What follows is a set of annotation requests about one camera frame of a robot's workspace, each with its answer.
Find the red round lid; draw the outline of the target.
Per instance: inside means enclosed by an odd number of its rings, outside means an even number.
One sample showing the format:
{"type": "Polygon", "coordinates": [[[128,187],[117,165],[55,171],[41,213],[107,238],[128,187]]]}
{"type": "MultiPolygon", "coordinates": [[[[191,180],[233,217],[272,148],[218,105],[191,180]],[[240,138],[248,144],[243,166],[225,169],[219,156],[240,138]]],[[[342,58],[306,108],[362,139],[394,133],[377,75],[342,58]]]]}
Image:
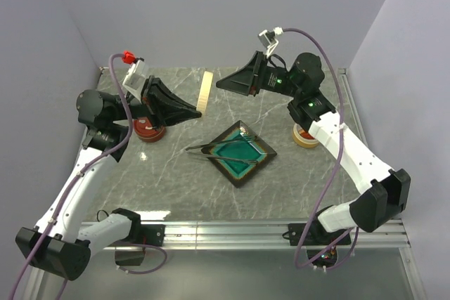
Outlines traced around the red round lid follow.
{"type": "Polygon", "coordinates": [[[140,118],[134,120],[134,132],[141,141],[155,143],[164,137],[166,128],[164,126],[155,127],[147,118],[140,118]]]}

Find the cream round lid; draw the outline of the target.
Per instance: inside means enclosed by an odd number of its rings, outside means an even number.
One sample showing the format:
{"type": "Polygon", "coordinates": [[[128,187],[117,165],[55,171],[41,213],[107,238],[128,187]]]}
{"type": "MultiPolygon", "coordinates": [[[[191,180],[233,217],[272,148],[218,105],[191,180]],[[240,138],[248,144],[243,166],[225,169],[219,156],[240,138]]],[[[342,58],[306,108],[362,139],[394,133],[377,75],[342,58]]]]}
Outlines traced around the cream round lid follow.
{"type": "Polygon", "coordinates": [[[196,105],[197,111],[199,111],[202,115],[206,113],[207,104],[212,87],[213,76],[214,76],[213,73],[209,71],[204,71],[203,73],[203,78],[200,85],[200,92],[198,95],[198,102],[196,105]]]}

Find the metal tongs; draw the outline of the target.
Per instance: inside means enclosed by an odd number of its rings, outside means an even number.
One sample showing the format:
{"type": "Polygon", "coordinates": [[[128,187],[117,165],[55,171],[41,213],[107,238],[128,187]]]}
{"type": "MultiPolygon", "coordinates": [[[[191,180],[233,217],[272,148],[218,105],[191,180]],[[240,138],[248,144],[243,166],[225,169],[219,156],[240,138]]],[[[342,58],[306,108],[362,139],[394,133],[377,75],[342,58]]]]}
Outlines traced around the metal tongs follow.
{"type": "Polygon", "coordinates": [[[210,159],[257,164],[264,152],[259,149],[257,136],[238,133],[223,140],[212,141],[185,148],[186,152],[199,151],[198,155],[210,159]]]}

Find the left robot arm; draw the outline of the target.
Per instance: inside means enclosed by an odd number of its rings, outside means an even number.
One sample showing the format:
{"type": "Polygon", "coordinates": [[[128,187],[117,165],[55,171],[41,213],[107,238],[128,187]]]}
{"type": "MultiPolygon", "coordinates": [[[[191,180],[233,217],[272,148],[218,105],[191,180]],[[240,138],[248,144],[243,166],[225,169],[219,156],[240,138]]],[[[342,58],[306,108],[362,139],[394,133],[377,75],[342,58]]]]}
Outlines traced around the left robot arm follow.
{"type": "Polygon", "coordinates": [[[33,228],[21,228],[15,238],[27,266],[65,280],[76,280],[90,258],[109,245],[134,245],[143,236],[140,215],[123,208],[93,226],[82,227],[93,196],[127,149],[134,121],[147,118],[156,127],[174,126],[202,115],[157,77],[132,86],[116,78],[113,82],[115,95],[85,90],[78,96],[78,120],[87,131],[77,162],[48,211],[33,228]]]}

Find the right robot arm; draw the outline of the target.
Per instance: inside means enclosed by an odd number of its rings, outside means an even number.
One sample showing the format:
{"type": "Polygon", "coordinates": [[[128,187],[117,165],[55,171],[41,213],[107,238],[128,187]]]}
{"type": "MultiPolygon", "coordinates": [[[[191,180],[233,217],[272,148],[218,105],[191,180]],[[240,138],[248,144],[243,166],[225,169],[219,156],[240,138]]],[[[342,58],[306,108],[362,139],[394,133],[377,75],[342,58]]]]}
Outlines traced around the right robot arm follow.
{"type": "Polygon", "coordinates": [[[219,89],[244,96],[256,96],[261,90],[289,96],[294,122],[325,147],[352,179],[359,196],[320,211],[310,227],[312,239],[320,244],[338,230],[358,227],[373,232],[405,210],[411,185],[405,170],[384,163],[343,122],[342,114],[320,90],[324,78],[321,59],[312,53],[299,54],[287,70],[258,51],[245,67],[216,83],[219,89]]]}

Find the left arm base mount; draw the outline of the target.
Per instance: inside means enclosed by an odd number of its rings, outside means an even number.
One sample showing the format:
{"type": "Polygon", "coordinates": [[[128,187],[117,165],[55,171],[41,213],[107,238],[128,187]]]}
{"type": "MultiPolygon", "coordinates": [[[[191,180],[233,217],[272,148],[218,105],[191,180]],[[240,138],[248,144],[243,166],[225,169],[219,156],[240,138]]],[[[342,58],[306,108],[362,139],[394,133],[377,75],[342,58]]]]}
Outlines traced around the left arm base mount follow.
{"type": "Polygon", "coordinates": [[[118,242],[115,251],[115,263],[120,268],[144,267],[144,263],[152,262],[156,266],[163,262],[166,254],[163,253],[165,238],[165,225],[152,224],[141,226],[136,239],[118,242]]]}

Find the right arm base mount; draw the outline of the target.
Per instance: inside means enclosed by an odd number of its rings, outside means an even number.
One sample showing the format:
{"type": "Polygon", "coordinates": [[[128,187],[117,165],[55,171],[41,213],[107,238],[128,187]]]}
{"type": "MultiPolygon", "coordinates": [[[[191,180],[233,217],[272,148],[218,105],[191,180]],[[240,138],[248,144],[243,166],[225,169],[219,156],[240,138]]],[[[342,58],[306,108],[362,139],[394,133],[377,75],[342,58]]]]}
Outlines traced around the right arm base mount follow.
{"type": "Polygon", "coordinates": [[[311,260],[310,265],[315,268],[321,268],[323,272],[336,269],[342,265],[353,253],[358,238],[359,229],[356,230],[354,239],[351,239],[350,230],[338,230],[332,233],[322,229],[320,223],[314,220],[306,234],[302,246],[323,246],[333,245],[321,253],[322,249],[308,249],[307,260],[311,260]],[[350,246],[347,254],[339,260],[338,246],[350,246]]]}

